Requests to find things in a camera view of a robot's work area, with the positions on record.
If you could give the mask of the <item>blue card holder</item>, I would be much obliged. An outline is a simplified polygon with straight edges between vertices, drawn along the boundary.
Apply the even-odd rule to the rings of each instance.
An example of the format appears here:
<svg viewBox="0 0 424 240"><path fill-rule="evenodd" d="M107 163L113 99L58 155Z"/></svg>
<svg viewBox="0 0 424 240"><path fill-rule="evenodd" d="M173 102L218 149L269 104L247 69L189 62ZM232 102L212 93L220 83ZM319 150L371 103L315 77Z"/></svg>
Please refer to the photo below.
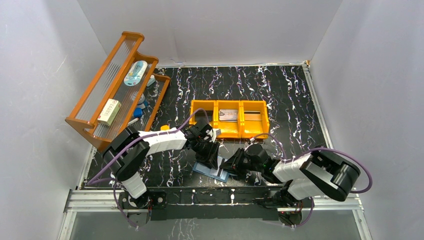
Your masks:
<svg viewBox="0 0 424 240"><path fill-rule="evenodd" d="M222 169L217 170L214 168L209 168L201 164L200 162L196 162L194 164L193 171L223 183L226 183L228 181L228 178L230 175L225 170L222 170Z"/></svg>

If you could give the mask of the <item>grey striped card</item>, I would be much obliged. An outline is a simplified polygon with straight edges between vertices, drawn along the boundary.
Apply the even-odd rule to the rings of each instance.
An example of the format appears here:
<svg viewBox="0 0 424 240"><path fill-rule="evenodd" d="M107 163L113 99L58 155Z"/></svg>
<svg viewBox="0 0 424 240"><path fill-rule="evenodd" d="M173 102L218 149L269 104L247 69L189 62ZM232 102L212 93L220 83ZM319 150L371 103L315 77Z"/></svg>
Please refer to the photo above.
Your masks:
<svg viewBox="0 0 424 240"><path fill-rule="evenodd" d="M213 177L218 177L218 178L220 178L221 176L222 176L222 172L223 172L223 170L221 169L221 168L218 168L218 169L213 169L213 168L211 168L210 169L210 175L212 175Z"/></svg>

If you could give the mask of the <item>yellow three-compartment bin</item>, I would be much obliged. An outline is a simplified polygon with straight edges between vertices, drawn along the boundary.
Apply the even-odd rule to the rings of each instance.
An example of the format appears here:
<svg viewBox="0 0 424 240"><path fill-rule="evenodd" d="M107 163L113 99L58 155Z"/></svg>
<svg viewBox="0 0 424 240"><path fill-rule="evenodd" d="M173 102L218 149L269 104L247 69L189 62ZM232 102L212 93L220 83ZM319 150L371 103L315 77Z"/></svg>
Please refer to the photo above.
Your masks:
<svg viewBox="0 0 424 240"><path fill-rule="evenodd" d="M215 129L220 129L218 138L267 139L270 133L268 107L264 100L192 100L190 112L194 113L199 108L205 111L213 111L213 121L210 121L209 124ZM220 109L238 110L238 121L219 121ZM262 121L246 121L244 111L260 111ZM189 120L189 123L196 123L194 117Z"/></svg>

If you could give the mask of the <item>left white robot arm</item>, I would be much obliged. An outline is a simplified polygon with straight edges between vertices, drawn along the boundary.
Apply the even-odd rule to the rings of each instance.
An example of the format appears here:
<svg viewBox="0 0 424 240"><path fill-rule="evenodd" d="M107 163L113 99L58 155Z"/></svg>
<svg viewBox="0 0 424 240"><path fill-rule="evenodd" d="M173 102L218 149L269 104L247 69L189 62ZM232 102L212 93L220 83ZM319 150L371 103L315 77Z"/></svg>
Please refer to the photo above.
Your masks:
<svg viewBox="0 0 424 240"><path fill-rule="evenodd" d="M118 183L125 189L127 203L142 209L156 205L158 196L148 190L139 172L144 160L153 154L192 150L195 160L213 169L218 167L221 129L212 127L205 120L185 124L167 130L137 131L127 127L101 152Z"/></svg>

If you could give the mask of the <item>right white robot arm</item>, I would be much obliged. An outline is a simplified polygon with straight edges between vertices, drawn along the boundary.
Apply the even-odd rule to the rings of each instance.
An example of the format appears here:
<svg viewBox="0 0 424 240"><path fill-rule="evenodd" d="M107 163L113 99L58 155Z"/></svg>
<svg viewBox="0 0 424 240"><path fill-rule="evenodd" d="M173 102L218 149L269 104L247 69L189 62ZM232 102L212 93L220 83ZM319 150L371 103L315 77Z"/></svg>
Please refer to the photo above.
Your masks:
<svg viewBox="0 0 424 240"><path fill-rule="evenodd" d="M239 148L219 166L232 175L258 172L271 184L282 188L271 197L257 200L263 207L293 207L314 196L343 202L361 175L360 169L339 153L325 147L307 151L296 159L272 158L258 143Z"/></svg>

